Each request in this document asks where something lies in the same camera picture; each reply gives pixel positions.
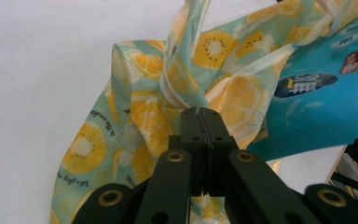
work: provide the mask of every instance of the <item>mounting hole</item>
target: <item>mounting hole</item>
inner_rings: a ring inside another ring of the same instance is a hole
[[[123,198],[123,193],[117,189],[110,189],[105,191],[98,198],[98,203],[101,206],[108,207],[118,204]]]
[[[166,224],[170,220],[170,217],[166,213],[156,213],[152,217],[153,224]]]
[[[183,160],[183,154],[179,152],[173,152],[167,156],[168,161],[182,161]]]
[[[284,219],[286,219],[286,222],[289,224],[302,224],[304,223],[301,216],[297,215],[296,213],[286,213],[284,215]]]
[[[324,203],[332,206],[345,207],[347,205],[347,201],[344,197],[331,189],[319,189],[317,194]]]
[[[254,157],[252,154],[248,153],[248,152],[240,152],[237,154],[237,158],[239,161],[246,161],[246,162],[251,162],[254,160]]]

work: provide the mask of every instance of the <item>white background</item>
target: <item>white background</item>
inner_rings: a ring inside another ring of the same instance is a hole
[[[184,0],[0,0],[0,224],[48,223],[55,176],[111,48],[164,39]],[[206,24],[274,3],[213,0]]]

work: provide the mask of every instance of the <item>kiwi print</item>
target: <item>kiwi print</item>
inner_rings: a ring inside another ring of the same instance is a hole
[[[201,67],[218,69],[237,44],[236,38],[223,31],[202,33],[193,62]]]
[[[240,58],[243,55],[256,51],[257,47],[255,44],[260,41],[263,41],[263,34],[261,31],[255,31],[249,34],[238,47],[237,51],[235,52],[235,56]]]
[[[86,121],[62,160],[62,168],[73,174],[84,174],[99,166],[105,156],[101,128]]]

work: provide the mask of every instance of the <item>lemon print bag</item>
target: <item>lemon print bag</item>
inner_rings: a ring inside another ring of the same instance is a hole
[[[285,0],[202,32],[209,3],[186,0],[166,41],[114,45],[111,77],[57,173],[50,223],[71,223],[102,185],[149,178],[184,109],[219,112],[246,148],[296,47],[358,18],[358,0]],[[192,198],[190,222],[229,223],[224,199]]]

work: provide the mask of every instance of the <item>lemon slice print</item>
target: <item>lemon slice print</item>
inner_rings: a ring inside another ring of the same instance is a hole
[[[73,174],[87,173],[103,162],[105,142],[103,131],[86,121],[62,159],[62,167]]]
[[[120,147],[118,148],[112,156],[112,175],[113,181],[116,181],[118,175],[118,166],[120,165],[120,156],[123,152],[123,149]]]
[[[287,36],[284,41],[284,45],[288,43],[300,43],[312,29],[312,26],[297,26],[295,25],[290,31],[289,36]]]
[[[146,40],[145,42],[161,52],[164,50],[164,43],[161,40]]]
[[[168,120],[177,119],[180,117],[179,110],[171,105],[165,97],[158,98],[158,107],[161,108],[162,113]]]
[[[135,91],[132,93],[131,117],[145,139],[154,157],[167,150],[171,124],[158,108],[157,93]]]
[[[146,77],[158,79],[161,75],[163,61],[157,55],[134,54],[131,61]]]
[[[220,213],[220,208],[221,206],[219,206],[219,202],[215,198],[210,198],[203,208],[202,216],[204,218],[215,217]]]
[[[257,12],[250,14],[246,18],[247,23],[252,23],[258,20],[268,20],[275,15],[282,15],[287,17],[295,17],[301,11],[301,1],[285,0],[271,7],[266,7]]]
[[[107,103],[109,105],[109,109],[110,109],[110,112],[112,113],[113,119],[117,123],[119,123],[118,113],[117,113],[116,104],[115,104],[116,92],[114,90],[112,90],[111,81],[112,80],[109,79],[105,88],[103,89],[103,93],[107,98]]]
[[[200,35],[194,64],[201,67],[218,69],[225,58],[237,47],[238,40],[223,31],[208,31]]]
[[[178,57],[168,68],[166,76],[175,92],[190,93],[198,92],[200,89],[197,81]]]
[[[281,71],[283,70],[289,58],[290,55],[272,64],[272,72],[275,74],[276,77],[279,77],[281,75]]]
[[[75,209],[74,209],[74,212],[72,213],[71,215],[71,223],[74,221],[76,215],[77,215],[77,212],[80,210],[81,206],[83,206],[83,204],[86,202],[86,200],[89,198],[89,196],[92,194],[92,192],[94,191],[95,189],[90,189],[89,191],[87,191],[81,198],[80,200],[77,202],[76,206],[75,206]]]
[[[327,12],[326,10],[317,2],[313,2],[313,10],[315,10],[320,15],[325,15]]]
[[[170,35],[173,35],[177,44],[182,42],[183,35],[185,34],[187,27],[187,15],[188,6],[182,7],[172,23]]]
[[[208,90],[207,90],[205,93],[208,94],[208,92],[209,92],[210,90],[213,90],[213,88],[214,88],[217,84],[219,84],[223,79],[225,79],[226,77],[231,77],[231,76],[232,76],[231,73],[225,73],[225,74],[222,75],[221,77],[218,77],[217,79],[215,79],[215,80],[213,81],[213,83],[211,84],[211,86],[208,88]]]
[[[146,144],[141,144],[135,151],[132,168],[138,183],[144,182],[153,174],[154,162]]]
[[[219,94],[209,99],[211,109],[218,111],[230,134],[243,129],[255,118],[264,98],[254,77],[232,77]]]
[[[55,214],[54,210],[50,210],[50,224],[60,224],[60,220],[58,219],[57,215]]]

